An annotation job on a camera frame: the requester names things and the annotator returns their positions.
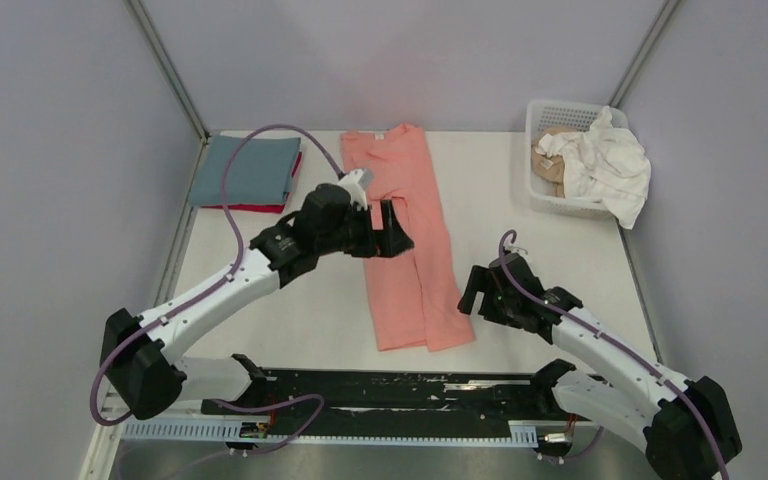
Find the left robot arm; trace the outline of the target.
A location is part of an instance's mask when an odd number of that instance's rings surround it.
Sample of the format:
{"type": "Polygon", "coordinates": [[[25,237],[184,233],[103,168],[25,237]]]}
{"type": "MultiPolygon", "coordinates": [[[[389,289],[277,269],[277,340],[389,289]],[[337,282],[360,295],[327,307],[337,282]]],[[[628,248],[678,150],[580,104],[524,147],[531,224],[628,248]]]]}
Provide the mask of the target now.
{"type": "Polygon", "coordinates": [[[391,201],[372,209],[351,199],[344,187],[321,184],[300,210],[255,236],[240,260],[139,315],[125,308],[112,314],[100,368],[127,414],[138,420],[190,400],[230,402],[243,414],[255,413],[266,388],[252,360],[243,354],[194,358],[188,350],[238,311],[314,270],[323,256],[394,258],[413,246],[391,201]]]}

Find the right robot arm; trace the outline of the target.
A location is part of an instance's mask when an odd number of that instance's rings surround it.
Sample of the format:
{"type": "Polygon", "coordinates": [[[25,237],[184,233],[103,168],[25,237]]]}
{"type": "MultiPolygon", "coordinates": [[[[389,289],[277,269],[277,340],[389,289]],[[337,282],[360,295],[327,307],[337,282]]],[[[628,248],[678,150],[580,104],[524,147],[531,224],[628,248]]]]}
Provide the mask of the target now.
{"type": "Polygon", "coordinates": [[[661,479],[711,479],[743,450],[719,383],[645,359],[575,295],[543,287],[514,251],[472,267],[458,309],[535,334],[591,367],[595,377],[561,359],[547,364],[534,376],[533,408],[596,422],[638,448],[661,479]]]}

